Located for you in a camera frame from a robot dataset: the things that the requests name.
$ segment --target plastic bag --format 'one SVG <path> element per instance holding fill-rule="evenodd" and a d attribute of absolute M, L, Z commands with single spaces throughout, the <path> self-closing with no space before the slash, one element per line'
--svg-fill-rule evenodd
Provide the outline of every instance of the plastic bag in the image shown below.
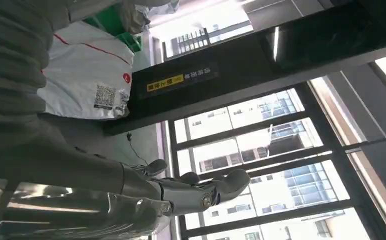
<path fill-rule="evenodd" d="M 37 92 L 46 113 L 95 120 L 128 114 L 134 54 L 123 42 L 75 22 L 54 35 L 49 57 L 46 86 Z"/>

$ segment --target gray wall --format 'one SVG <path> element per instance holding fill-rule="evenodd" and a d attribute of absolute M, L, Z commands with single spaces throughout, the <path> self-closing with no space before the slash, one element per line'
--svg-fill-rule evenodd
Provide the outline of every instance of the gray wall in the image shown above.
<path fill-rule="evenodd" d="M 324 10 L 318 0 L 255 0 L 243 5 L 255 31 Z"/>
<path fill-rule="evenodd" d="M 328 75 L 369 140 L 386 138 L 386 86 L 368 64 Z M 386 187 L 386 142 L 362 148 Z"/>

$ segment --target floor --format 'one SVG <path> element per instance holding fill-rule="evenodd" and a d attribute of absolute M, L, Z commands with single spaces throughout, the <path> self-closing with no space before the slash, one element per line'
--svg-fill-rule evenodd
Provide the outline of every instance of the floor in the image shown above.
<path fill-rule="evenodd" d="M 91 154 L 100 154 L 128 165 L 145 164 L 130 147 L 127 133 L 116 136 L 105 136 L 102 122 L 51 114 L 42 114 L 40 119 L 57 127 L 66 142 Z M 159 158 L 157 126 L 155 124 L 131 131 L 132 147 L 148 163 Z"/>

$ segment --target qr code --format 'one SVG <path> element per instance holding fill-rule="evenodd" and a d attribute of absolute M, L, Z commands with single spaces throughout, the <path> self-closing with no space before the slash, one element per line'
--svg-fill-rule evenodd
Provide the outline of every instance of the qr code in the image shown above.
<path fill-rule="evenodd" d="M 119 92 L 119 97 L 120 97 L 120 100 L 121 100 L 121 104 L 127 104 L 129 96 L 125 92 L 120 91 Z"/>
<path fill-rule="evenodd" d="M 96 98 L 94 105 L 112 107 L 114 106 L 115 94 L 117 89 L 114 87 L 97 85 Z"/>

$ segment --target red stripe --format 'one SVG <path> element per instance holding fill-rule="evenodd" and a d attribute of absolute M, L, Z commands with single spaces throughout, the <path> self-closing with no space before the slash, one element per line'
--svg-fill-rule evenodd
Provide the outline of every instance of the red stripe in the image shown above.
<path fill-rule="evenodd" d="M 60 37 L 59 35 L 57 35 L 57 34 L 53 34 L 53 35 L 54 35 L 57 39 L 59 39 L 63 44 L 71 45 L 71 43 L 68 43 L 67 41 L 63 40 L 62 37 Z M 122 61 L 124 61 L 126 64 L 128 64 L 128 65 L 131 67 L 131 65 L 130 65 L 124 58 L 122 58 L 122 57 L 120 57 L 120 56 L 118 56 L 118 55 L 116 55 L 116 54 L 114 54 L 114 53 L 112 53 L 112 52 L 105 51 L 105 50 L 103 50 L 103 49 L 100 49 L 100 48 L 98 48 L 98 47 L 95 47 L 95 46 L 93 46 L 93 45 L 90 45 L 90 44 L 87 44 L 87 43 L 84 43 L 84 42 L 81 42 L 80 44 L 83 44 L 83 45 L 85 45 L 85 46 L 87 46 L 87 47 L 89 47 L 89 48 L 92 48 L 92 49 L 101 51 L 101 52 L 103 52 L 103 53 L 105 53 L 105 54 L 109 54 L 109 55 L 115 56 L 115 57 L 121 59 Z"/>

